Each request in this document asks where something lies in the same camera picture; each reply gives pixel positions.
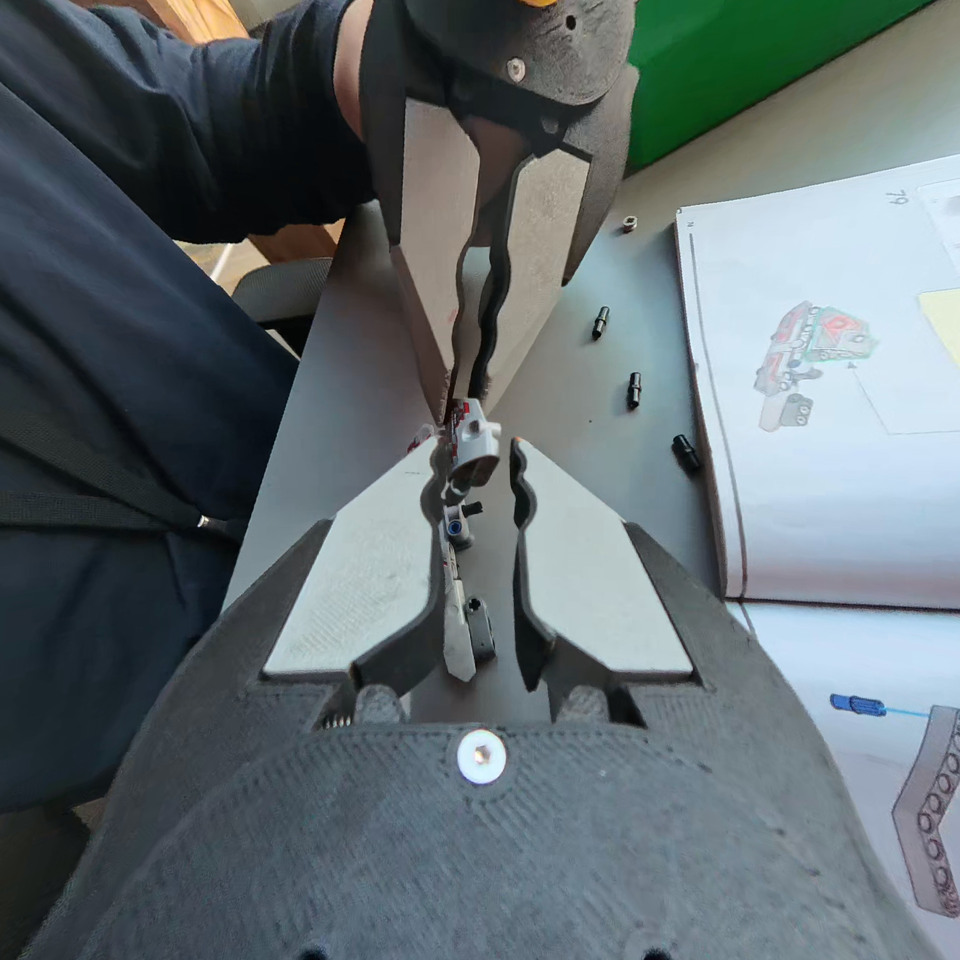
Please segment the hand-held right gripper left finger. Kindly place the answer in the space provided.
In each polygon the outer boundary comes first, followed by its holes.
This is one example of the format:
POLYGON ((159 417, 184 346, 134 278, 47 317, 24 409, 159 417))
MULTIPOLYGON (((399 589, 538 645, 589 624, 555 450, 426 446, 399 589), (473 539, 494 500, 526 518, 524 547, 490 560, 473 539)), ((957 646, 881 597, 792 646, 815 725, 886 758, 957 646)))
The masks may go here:
POLYGON ((267 679, 330 687, 316 724, 360 693, 412 692, 444 646, 439 438, 423 441, 332 518, 263 666, 267 679))

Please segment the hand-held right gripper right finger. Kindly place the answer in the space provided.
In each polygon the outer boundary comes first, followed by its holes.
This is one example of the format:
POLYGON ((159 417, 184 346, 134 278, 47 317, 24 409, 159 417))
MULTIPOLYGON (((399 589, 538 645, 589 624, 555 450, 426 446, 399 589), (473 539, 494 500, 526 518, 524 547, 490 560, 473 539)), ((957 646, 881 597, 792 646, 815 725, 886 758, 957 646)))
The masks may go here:
POLYGON ((583 696, 631 717, 627 689, 695 680, 695 667, 626 521, 523 438, 510 443, 517 539, 515 654, 551 719, 583 696))

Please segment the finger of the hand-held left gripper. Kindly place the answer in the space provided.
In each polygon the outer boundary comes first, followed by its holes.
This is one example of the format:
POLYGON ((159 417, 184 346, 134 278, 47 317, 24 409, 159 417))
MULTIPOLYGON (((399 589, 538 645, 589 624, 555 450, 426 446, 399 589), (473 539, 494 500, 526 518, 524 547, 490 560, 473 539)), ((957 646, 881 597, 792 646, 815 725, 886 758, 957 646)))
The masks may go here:
POLYGON ((513 174, 489 250, 469 397, 502 396, 557 305, 589 170, 589 162, 552 150, 513 174))
POLYGON ((438 425, 458 367, 462 268, 474 237, 480 157, 445 106, 409 98, 403 126, 398 240, 390 259, 411 334, 419 383, 438 425))

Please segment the grey lego assembly red print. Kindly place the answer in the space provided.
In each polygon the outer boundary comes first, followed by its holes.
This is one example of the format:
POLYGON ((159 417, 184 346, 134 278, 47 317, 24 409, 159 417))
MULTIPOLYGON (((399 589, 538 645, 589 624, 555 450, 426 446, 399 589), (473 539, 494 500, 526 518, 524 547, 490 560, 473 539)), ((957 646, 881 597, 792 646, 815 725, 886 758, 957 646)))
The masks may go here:
POLYGON ((473 543, 469 517, 482 511, 466 504, 474 488, 485 486, 500 461, 501 427, 489 421, 476 398, 455 400, 443 430, 432 424, 419 428, 407 446, 412 452, 431 439, 439 439, 450 455, 450 467, 441 494, 440 543, 444 566, 443 658, 449 676, 470 682, 477 667, 493 658, 491 641, 474 640, 469 619, 469 599, 459 572, 457 551, 473 543))

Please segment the person's left forearm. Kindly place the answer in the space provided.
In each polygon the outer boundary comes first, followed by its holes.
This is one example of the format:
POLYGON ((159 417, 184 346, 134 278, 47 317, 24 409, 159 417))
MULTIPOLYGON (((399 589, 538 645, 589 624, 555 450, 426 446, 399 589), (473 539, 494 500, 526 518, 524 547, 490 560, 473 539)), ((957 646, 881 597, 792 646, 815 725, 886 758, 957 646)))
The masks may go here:
POLYGON ((375 197, 359 67, 373 2, 303 2, 259 39, 191 45, 116 7, 74 9, 94 106, 78 149, 168 234, 326 225, 375 197))

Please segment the lego instruction booklet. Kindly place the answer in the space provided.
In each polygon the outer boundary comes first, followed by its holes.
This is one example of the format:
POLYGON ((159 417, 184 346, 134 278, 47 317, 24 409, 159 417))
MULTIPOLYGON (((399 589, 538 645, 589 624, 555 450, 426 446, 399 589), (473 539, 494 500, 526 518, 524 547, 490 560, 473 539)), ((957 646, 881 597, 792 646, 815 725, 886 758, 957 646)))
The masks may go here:
POLYGON ((722 593, 958 958, 959 158, 678 210, 722 593))

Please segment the grey office chair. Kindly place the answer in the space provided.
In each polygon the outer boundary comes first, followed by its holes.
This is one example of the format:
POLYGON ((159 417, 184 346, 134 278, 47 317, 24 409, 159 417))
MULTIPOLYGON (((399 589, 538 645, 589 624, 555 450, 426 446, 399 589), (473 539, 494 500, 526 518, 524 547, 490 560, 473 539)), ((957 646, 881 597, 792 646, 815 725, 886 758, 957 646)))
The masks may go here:
POLYGON ((247 273, 231 298, 271 339, 301 359, 332 258, 271 264, 247 273))

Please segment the green box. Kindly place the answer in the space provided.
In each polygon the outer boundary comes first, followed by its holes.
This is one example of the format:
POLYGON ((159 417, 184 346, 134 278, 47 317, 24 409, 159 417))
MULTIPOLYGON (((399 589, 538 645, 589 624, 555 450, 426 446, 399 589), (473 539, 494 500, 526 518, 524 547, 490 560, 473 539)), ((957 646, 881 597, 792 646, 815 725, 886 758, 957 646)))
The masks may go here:
POLYGON ((635 172, 913 15, 927 1, 639 1, 635 172))

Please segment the person's dark clothing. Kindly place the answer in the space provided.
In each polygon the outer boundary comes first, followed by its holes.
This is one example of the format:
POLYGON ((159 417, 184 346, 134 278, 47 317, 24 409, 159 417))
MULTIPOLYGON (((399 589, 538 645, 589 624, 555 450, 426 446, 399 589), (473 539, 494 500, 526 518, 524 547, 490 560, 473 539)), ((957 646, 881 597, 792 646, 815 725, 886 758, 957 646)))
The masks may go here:
MULTIPOLYGON (((293 359, 74 142, 94 107, 70 2, 2 2, 2 426, 246 521, 293 359)), ((123 503, 2 440, 2 813, 85 796, 219 613, 219 534, 66 526, 123 503)))

